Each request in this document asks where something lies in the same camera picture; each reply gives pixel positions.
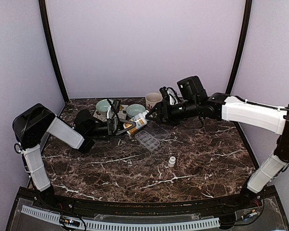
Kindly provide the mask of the large orange label pill bottle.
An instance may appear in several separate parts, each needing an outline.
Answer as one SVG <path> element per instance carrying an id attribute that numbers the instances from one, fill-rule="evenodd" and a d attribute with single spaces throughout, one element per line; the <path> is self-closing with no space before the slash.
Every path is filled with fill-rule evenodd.
<path id="1" fill-rule="evenodd" d="M 135 123 L 135 127 L 129 129 L 127 133 L 129 135 L 133 135 L 138 132 L 141 128 L 147 125 L 148 120 L 146 119 L 146 115 L 149 113 L 148 110 L 145 110 L 142 113 L 137 114 L 136 116 L 132 117 L 129 121 Z"/>

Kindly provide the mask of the clear plastic pill organizer box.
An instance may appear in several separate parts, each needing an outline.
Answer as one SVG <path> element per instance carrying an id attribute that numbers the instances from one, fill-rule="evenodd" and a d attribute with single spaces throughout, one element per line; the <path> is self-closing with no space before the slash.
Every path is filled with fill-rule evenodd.
<path id="1" fill-rule="evenodd" d="M 150 152 L 156 151 L 168 137 L 169 132 L 153 121 L 135 134 L 136 140 Z"/>

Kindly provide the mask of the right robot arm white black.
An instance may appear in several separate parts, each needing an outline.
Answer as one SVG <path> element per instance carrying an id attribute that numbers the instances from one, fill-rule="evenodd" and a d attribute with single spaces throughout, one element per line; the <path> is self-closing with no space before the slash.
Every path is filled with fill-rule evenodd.
<path id="1" fill-rule="evenodd" d="M 271 106 L 226 93 L 208 96 L 198 76 L 184 78 L 177 83 L 183 101 L 170 103 L 167 88 L 160 88 L 162 101 L 147 114 L 148 120 L 160 123 L 178 123 L 191 117 L 233 121 L 271 131 L 279 138 L 276 148 L 246 183 L 236 205 L 246 209 L 255 200 L 255 194 L 289 165 L 289 105 Z"/>

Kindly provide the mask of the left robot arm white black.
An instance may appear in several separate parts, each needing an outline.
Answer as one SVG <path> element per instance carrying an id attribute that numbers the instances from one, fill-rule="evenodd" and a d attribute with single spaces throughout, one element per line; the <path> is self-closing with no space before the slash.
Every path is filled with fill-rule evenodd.
<path id="1" fill-rule="evenodd" d="M 41 157 L 42 138 L 49 134 L 83 154 L 88 153 L 95 144 L 95 138 L 118 136 L 136 127 L 134 121 L 120 119 L 115 107 L 112 106 L 111 110 L 113 115 L 106 121 L 94 117 L 87 109 L 81 110 L 75 118 L 75 126 L 71 127 L 38 103 L 14 119 L 12 128 L 17 140 L 14 149 L 21 154 L 33 185 L 39 192 L 43 192 L 39 201 L 48 210 L 58 206 L 58 198 L 46 191 L 52 185 Z"/>

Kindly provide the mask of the square floral ceramic plate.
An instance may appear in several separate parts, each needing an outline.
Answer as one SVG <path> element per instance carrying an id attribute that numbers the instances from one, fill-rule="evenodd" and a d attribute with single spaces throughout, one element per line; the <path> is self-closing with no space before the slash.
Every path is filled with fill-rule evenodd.
<path id="1" fill-rule="evenodd" d="M 121 104 L 120 105 L 120 109 L 119 109 L 119 112 L 118 112 L 118 116 L 120 119 L 126 119 L 127 117 L 127 112 L 126 112 L 126 109 L 127 109 L 128 105 L 127 104 Z M 105 122 L 106 121 L 106 115 L 103 115 L 101 114 L 99 111 L 95 110 L 94 111 L 94 114 L 93 114 L 94 117 L 98 118 L 99 120 L 101 120 L 102 122 Z"/>

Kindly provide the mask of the cream mug with coral pattern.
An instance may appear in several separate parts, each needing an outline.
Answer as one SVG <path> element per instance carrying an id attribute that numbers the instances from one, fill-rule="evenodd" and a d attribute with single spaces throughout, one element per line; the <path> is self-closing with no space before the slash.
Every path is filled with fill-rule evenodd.
<path id="1" fill-rule="evenodd" d="M 162 95 L 160 93 L 152 92 L 146 95 L 145 104 L 146 109 L 150 111 L 157 103 L 162 101 Z"/>

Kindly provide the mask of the right teal ceramic bowl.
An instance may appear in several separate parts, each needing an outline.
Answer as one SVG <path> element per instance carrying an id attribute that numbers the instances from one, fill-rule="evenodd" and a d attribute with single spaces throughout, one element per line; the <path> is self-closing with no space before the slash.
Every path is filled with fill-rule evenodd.
<path id="1" fill-rule="evenodd" d="M 145 112 L 145 107 L 140 104 L 131 104 L 126 108 L 126 113 L 129 118 L 132 118 L 143 112 Z"/>

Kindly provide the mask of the teal ceramic bowl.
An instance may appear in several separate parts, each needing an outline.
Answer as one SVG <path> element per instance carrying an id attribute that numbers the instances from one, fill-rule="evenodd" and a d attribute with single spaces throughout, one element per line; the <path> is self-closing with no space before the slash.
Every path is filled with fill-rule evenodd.
<path id="1" fill-rule="evenodd" d="M 129 118 L 132 118 L 143 112 L 145 112 L 145 107 L 140 104 L 131 104 L 126 108 L 126 113 Z"/>
<path id="2" fill-rule="evenodd" d="M 97 104 L 96 104 L 96 110 L 106 116 L 107 115 L 107 112 L 108 112 L 108 109 L 110 109 L 110 112 L 109 112 L 109 115 L 112 115 L 113 112 L 112 112 L 112 109 L 111 109 L 111 106 L 108 102 L 107 99 L 103 99 L 103 100 L 100 100 Z"/>

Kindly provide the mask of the left teal ceramic bowl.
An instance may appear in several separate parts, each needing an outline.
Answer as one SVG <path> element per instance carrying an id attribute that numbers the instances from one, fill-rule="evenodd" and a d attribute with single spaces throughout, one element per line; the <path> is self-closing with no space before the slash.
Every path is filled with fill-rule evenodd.
<path id="1" fill-rule="evenodd" d="M 107 115 L 107 112 L 108 112 L 108 109 L 110 109 L 110 112 L 109 112 L 109 115 L 112 115 L 113 112 L 112 112 L 112 109 L 111 109 L 111 106 L 108 102 L 107 99 L 103 99 L 103 100 L 100 100 L 97 104 L 96 104 L 96 110 L 106 116 Z"/>

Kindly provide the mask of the black front rail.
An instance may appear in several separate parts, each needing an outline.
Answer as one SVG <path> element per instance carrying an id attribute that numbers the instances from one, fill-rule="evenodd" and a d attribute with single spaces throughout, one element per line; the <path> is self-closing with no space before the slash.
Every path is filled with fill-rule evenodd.
<path id="1" fill-rule="evenodd" d="M 101 212 L 102 214 L 113 215 L 134 215 L 134 216 L 162 216 L 177 215 L 187 213 L 200 213 L 201 215 L 222 215 L 234 214 L 239 209 L 252 208 L 257 205 L 253 202 L 246 204 L 244 207 L 239 206 L 239 194 L 224 196 L 213 199 L 203 199 L 185 202 L 168 202 L 168 203 L 123 203 L 123 202 L 104 202 L 87 199 L 78 199 L 61 195 L 54 195 L 57 203 L 60 203 L 65 213 L 70 212 L 78 215 L 92 217 Z M 275 186 L 268 186 L 265 189 L 264 196 L 260 195 L 264 202 L 264 214 L 273 213 L 283 215 L 283 207 L 277 194 Z M 16 212 L 20 212 L 17 208 L 20 205 L 20 199 L 28 200 L 29 205 L 35 205 L 39 208 L 50 209 L 43 204 L 37 197 L 35 191 L 20 187 L 14 200 L 9 219 L 13 219 Z"/>

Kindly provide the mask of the right black frame post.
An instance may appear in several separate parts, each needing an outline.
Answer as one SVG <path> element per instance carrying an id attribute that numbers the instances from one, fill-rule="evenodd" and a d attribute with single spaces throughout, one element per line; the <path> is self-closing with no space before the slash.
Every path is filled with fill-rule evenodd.
<path id="1" fill-rule="evenodd" d="M 230 77 L 227 83 L 227 87 L 225 90 L 226 94 L 231 94 L 235 81 L 236 81 L 237 73 L 239 70 L 239 65 L 240 65 L 243 50 L 245 47 L 245 41 L 246 41 L 249 22 L 250 22 L 251 9 L 252 9 L 252 0 L 246 0 L 236 54 L 235 54 L 232 70 L 230 73 Z"/>

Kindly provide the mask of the black frame post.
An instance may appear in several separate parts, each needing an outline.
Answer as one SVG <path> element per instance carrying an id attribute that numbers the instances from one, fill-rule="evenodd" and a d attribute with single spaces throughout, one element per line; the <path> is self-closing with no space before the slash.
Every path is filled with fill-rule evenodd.
<path id="1" fill-rule="evenodd" d="M 252 0 L 246 0 L 236 54 L 235 54 L 232 70 L 230 73 L 230 77 L 227 83 L 227 87 L 225 90 L 226 94 L 231 94 L 235 81 L 236 81 L 237 73 L 239 70 L 239 65 L 240 65 L 243 50 L 245 47 L 245 41 L 246 41 L 249 22 L 250 22 L 251 9 L 252 9 Z"/>
<path id="2" fill-rule="evenodd" d="M 57 84 L 59 86 L 60 93 L 62 95 L 64 103 L 66 104 L 69 102 L 69 97 L 68 97 L 68 93 L 64 84 L 64 80 L 63 80 L 62 73 L 59 67 L 59 62 L 57 59 L 57 55 L 56 55 L 56 51 L 55 51 L 55 47 L 53 43 L 51 27 L 50 27 L 50 22 L 49 22 L 48 13 L 47 13 L 46 1 L 39 0 L 38 2 L 39 2 L 40 17 L 42 21 L 42 26 L 43 26 L 44 36 L 46 39 L 48 53 L 51 59 L 51 63 L 53 66 L 53 70 L 55 73 Z"/>

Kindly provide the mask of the left black frame post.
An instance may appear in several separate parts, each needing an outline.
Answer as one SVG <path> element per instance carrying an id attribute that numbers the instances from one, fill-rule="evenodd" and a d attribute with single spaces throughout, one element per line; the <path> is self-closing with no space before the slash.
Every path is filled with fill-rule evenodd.
<path id="1" fill-rule="evenodd" d="M 53 66 L 53 70 L 55 73 L 57 84 L 59 86 L 60 93 L 62 95 L 64 103 L 66 104 L 69 102 L 69 97 L 68 97 L 68 93 L 64 84 L 64 80 L 63 80 L 62 73 L 59 67 L 59 62 L 57 59 L 57 55 L 56 55 L 56 51 L 55 51 L 55 47 L 53 43 L 51 27 L 50 27 L 50 22 L 49 22 L 48 13 L 47 13 L 46 1 L 39 0 L 38 2 L 39 2 L 40 17 L 42 21 L 42 26 L 43 26 L 44 36 L 46 39 L 48 53 L 51 59 L 51 63 Z"/>

